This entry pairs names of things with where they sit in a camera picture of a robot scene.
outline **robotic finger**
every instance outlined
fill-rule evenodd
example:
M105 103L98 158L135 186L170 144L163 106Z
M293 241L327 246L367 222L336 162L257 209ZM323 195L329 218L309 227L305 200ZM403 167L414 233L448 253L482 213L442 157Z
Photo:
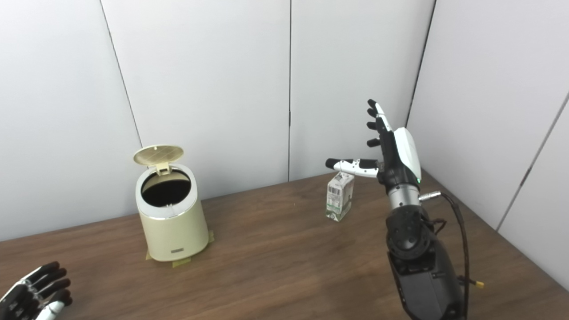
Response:
M326 166L330 169L367 178L376 178L380 172L381 165L374 159L340 160L330 158L326 160Z

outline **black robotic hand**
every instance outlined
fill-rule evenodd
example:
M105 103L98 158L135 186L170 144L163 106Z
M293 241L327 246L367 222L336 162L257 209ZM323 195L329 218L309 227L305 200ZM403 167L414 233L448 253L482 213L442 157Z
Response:
M55 319L73 301L65 275L67 270L55 261L20 279L0 300L0 320Z

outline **cream trash can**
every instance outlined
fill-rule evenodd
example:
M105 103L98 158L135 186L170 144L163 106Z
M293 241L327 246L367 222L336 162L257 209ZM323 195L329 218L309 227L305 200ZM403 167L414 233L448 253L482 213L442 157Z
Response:
M157 261L195 255L209 240L196 178L188 167L172 163L183 154L178 146L155 145L134 155L149 167L138 178L136 200L149 254Z

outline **cable connector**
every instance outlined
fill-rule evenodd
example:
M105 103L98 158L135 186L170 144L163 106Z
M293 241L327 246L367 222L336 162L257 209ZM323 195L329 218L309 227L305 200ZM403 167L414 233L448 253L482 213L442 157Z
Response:
M459 280L459 284L460 284L460 285L464 285L464 276L458 276L458 280ZM473 279L469 279L468 282L469 282L471 285L474 285L474 286L476 286L476 287L479 288L479 289L484 289L484 282L475 281L475 280L473 280Z
M440 191L433 191L433 192L429 192L428 194L423 194L419 196L419 202L424 202L427 200L431 200L431 199L435 199L440 197L441 193Z

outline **barcode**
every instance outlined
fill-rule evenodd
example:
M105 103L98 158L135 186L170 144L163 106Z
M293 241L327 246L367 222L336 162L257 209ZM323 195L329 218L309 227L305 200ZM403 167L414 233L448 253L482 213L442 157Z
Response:
M328 187L328 192L335 195L340 195L341 190L334 187Z

